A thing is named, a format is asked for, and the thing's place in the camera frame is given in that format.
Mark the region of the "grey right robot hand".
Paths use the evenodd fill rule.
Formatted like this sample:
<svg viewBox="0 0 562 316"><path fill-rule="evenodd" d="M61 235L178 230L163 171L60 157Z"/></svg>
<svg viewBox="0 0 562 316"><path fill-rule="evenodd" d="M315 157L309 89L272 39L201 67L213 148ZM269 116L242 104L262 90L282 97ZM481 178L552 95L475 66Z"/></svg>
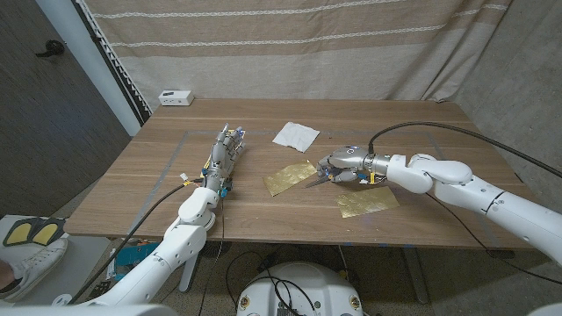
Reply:
<svg viewBox="0 0 562 316"><path fill-rule="evenodd" d="M341 183L357 179L375 184L387 177L389 155L370 154L368 150L356 147L340 147L332 154L320 159L316 169L319 181Z"/></svg>

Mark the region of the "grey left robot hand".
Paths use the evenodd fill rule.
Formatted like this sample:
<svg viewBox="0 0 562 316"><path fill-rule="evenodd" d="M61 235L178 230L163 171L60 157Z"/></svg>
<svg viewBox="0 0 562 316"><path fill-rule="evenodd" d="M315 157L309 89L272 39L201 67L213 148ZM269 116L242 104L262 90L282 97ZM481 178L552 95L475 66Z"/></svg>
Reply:
<svg viewBox="0 0 562 316"><path fill-rule="evenodd" d="M220 198L224 198L232 189L231 174L244 149L244 136L245 131L241 126L231 130L225 124L212 146L208 163L202 168L202 186L216 191Z"/></svg>

